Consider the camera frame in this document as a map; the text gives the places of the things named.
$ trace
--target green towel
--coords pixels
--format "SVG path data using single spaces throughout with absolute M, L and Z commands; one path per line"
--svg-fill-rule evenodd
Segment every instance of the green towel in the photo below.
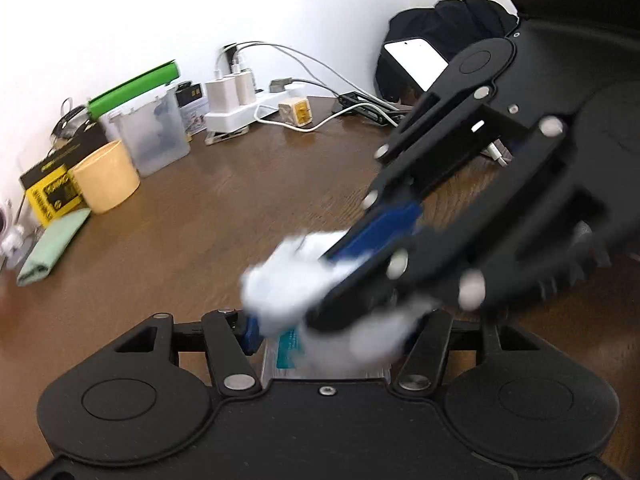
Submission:
M 49 275 L 90 213 L 90 209 L 80 209 L 49 224 L 18 274 L 18 286 L 39 282 Z

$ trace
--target cardboard box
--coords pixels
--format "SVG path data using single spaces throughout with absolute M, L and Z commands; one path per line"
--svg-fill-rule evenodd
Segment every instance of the cardboard box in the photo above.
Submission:
M 195 134 L 207 129 L 204 116 L 209 112 L 209 101 L 202 94 L 202 87 L 190 82 L 178 85 L 175 98 L 180 108 L 184 131 L 191 140 Z
M 106 143 L 102 126 L 92 123 L 20 177 L 27 200 L 44 227 L 82 202 L 67 171 Z

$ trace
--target metal screw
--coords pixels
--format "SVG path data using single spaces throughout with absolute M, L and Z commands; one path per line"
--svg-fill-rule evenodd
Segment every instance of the metal screw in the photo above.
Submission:
M 388 151 L 389 151 L 389 145 L 383 144 L 376 150 L 376 153 L 373 154 L 373 158 L 380 158 Z
M 366 197 L 364 197 L 364 199 L 362 200 L 362 204 L 360 205 L 364 210 L 367 210 L 376 203 L 377 199 L 378 199 L 378 192 L 374 189 L 373 191 L 369 191 L 367 193 Z
M 481 86 L 474 92 L 474 99 L 484 99 L 491 93 L 491 89 L 488 86 Z
M 251 375 L 247 374 L 233 374 L 225 377 L 223 383 L 230 390 L 239 392 L 242 390 L 248 390 L 254 386 L 255 379 L 251 377 Z
M 486 295 L 484 276 L 477 269 L 469 269 L 460 276 L 458 303 L 462 310 L 475 310 L 484 301 Z
M 424 375 L 413 374 L 403 377 L 398 381 L 398 384 L 401 388 L 409 390 L 410 392 L 420 392 L 431 386 L 431 381 Z
M 318 393 L 325 397 L 333 397 L 336 393 L 338 393 L 338 390 L 336 390 L 333 386 L 320 386 Z
M 397 280 L 406 271 L 409 264 L 409 253 L 405 249 L 397 250 L 389 260 L 389 266 L 386 268 L 386 276 L 390 280 Z
M 538 127 L 545 137 L 557 137 L 564 131 L 562 121 L 553 115 L 540 120 Z

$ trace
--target plastic container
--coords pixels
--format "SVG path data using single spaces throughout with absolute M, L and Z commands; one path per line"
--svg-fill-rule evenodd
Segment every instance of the plastic container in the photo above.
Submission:
M 140 185 L 140 178 L 121 140 L 99 148 L 72 167 L 69 174 L 84 201 L 97 214 L 120 205 Z
M 109 140 L 121 139 L 138 173 L 149 176 L 190 151 L 175 85 L 159 86 L 104 114 Z

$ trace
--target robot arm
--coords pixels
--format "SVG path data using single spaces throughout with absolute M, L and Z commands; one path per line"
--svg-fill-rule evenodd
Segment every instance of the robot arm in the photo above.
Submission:
M 495 139 L 513 163 L 444 231 L 374 228 L 389 242 L 309 327 L 343 330 L 416 290 L 464 310 L 520 306 L 610 265 L 640 225 L 639 54 L 623 36 L 533 20 L 460 53 L 376 152 L 366 214 L 326 256 L 353 255 L 372 225 L 418 207 Z

